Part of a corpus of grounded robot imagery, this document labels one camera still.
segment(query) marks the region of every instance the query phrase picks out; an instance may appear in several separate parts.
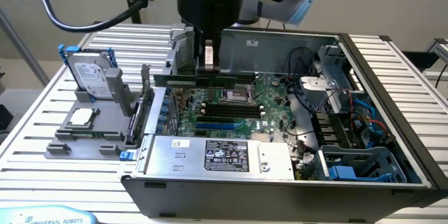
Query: blue clip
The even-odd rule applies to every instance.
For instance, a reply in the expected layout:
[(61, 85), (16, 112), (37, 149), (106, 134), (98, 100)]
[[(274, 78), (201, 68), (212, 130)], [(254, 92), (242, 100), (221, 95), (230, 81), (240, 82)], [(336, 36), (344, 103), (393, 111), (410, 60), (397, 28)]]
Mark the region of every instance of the blue clip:
[(70, 53), (81, 52), (81, 48), (78, 46), (69, 46), (65, 48), (65, 52), (70, 52)]
[(133, 152), (121, 152), (120, 161), (133, 161)]
[(66, 56), (65, 56), (64, 48), (65, 48), (65, 45), (64, 45), (64, 44), (60, 44), (60, 45), (57, 46), (57, 52), (58, 52), (58, 55), (60, 55), (61, 58), (62, 58), (62, 63), (68, 66), (68, 61), (66, 61)]
[(110, 61), (110, 66), (117, 68), (118, 65), (117, 65), (117, 60), (116, 60), (116, 57), (114, 57), (114, 51), (112, 48), (108, 48), (106, 50), (106, 53), (108, 53), (108, 56), (109, 56), (109, 61)]

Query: metal slats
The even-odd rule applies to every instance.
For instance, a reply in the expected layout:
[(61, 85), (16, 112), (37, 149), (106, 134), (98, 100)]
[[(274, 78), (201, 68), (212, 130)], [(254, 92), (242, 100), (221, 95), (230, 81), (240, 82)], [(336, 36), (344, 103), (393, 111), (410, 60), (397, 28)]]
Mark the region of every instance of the metal slats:
[[(437, 91), (421, 80), (424, 77), (392, 43), (378, 37), (350, 38), (412, 129), (448, 175), (448, 114), (446, 106), (440, 105), (440, 100), (433, 95)], [(393, 219), (400, 219), (396, 223), (448, 223), (448, 199), (426, 208), (404, 208), (378, 223), (394, 223)]]
[[(138, 89), (141, 64), (153, 66), (152, 73), (161, 72), (169, 49), (168, 42), (164, 42), (169, 40), (169, 31), (169, 26), (118, 25), (85, 37), (82, 46), (114, 49), (124, 82), (130, 88)], [(376, 62), (380, 80), (384, 84), (392, 85), (389, 88), (409, 90), (401, 86), (416, 86), (417, 90), (421, 90), (417, 86), (418, 81), (406, 69), (397, 65), (401, 61), (385, 49), (377, 36), (357, 36), (353, 37), (353, 41), (362, 44), (365, 58)], [(386, 69), (389, 63), (393, 63), (390, 66), (394, 67), (392, 75), (390, 70)], [(73, 77), (66, 69), (61, 68), (5, 143), (0, 146), (0, 207), (66, 205), (93, 212), (101, 223), (172, 223), (173, 220), (148, 219), (138, 213), (132, 203), (118, 181), (117, 171), (129, 172), (133, 169), (133, 162), (121, 164), (118, 161), (44, 158), (46, 144), (76, 99), (74, 89)], [(390, 93), (390, 96), (404, 109), (414, 108), (414, 104), (408, 105), (408, 102), (429, 105), (416, 107), (420, 109), (437, 109), (433, 106), (437, 103), (425, 93), (413, 93), (412, 98), (408, 93), (400, 92)], [(406, 112), (404, 116), (414, 120), (412, 123), (417, 129), (421, 124), (432, 123), (434, 119), (446, 123), (445, 114), (418, 111)], [(425, 135), (421, 140), (433, 155), (442, 155), (444, 150), (448, 150), (448, 141), (444, 141), (442, 137)], [(441, 163), (440, 168), (448, 173), (448, 163)], [(377, 223), (445, 224), (448, 219), (445, 212), (448, 212), (448, 203), (442, 200), (430, 208), (401, 209)], [(197, 223), (193, 220), (178, 220), (178, 222)], [(249, 223), (217, 220), (202, 222)]]
[[(424, 145), (429, 150), (437, 149), (429, 151), (432, 157), (438, 164), (445, 164), (448, 162), (448, 114), (446, 105), (437, 98), (438, 92), (428, 85), (421, 73), (396, 50), (393, 43), (376, 38), (362, 38), (361, 41), (356, 36), (352, 38)], [(373, 49), (373, 46), (368, 50), (362, 49), (366, 43), (374, 45), (377, 49)]]
[[(170, 49), (169, 32), (168, 26), (120, 25), (86, 36), (81, 46), (112, 47), (122, 81), (138, 89), (141, 64), (150, 65), (150, 73), (161, 72)], [(16, 133), (1, 145), (5, 149), (0, 159), (0, 208), (66, 205), (94, 213), (114, 213), (116, 223), (125, 223), (128, 214), (138, 215), (144, 220), (140, 223), (146, 223), (117, 176), (118, 170), (132, 171), (134, 162), (45, 159), (46, 145), (76, 100), (76, 82), (65, 67), (49, 86), (32, 106), (32, 113), (21, 119)], [(108, 216), (98, 217), (101, 223), (108, 223)]]

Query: power supply label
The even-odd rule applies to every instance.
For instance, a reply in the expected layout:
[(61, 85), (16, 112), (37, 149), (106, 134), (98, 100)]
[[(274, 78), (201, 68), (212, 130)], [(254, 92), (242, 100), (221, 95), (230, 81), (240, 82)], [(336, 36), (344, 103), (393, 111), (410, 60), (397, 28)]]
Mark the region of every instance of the power supply label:
[(224, 172), (249, 172), (246, 142), (206, 140), (204, 168)]

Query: blue connector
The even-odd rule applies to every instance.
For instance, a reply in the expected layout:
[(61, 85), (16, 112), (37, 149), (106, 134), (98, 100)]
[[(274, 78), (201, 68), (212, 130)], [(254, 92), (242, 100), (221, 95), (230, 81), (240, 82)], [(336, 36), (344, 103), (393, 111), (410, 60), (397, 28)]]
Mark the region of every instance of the blue connector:
[(168, 98), (162, 99), (161, 106), (168, 106), (168, 104), (169, 104)]
[(164, 115), (160, 115), (158, 116), (158, 122), (164, 123), (164, 121), (166, 121), (166, 117)]
[(133, 161), (133, 152), (121, 152), (120, 161)]
[(168, 114), (168, 108), (164, 106), (160, 108), (160, 114), (166, 115)]

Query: blue cable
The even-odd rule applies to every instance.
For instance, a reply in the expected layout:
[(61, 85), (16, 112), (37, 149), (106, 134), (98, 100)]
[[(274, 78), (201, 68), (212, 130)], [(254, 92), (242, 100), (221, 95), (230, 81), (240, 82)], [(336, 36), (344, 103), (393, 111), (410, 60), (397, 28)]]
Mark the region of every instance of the blue cable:
[(376, 109), (374, 109), (374, 107), (372, 107), (364, 101), (357, 100), (357, 99), (353, 99), (353, 102), (356, 102), (358, 105), (364, 106), (365, 108), (368, 108), (372, 111), (372, 119), (374, 119), (376, 118)]

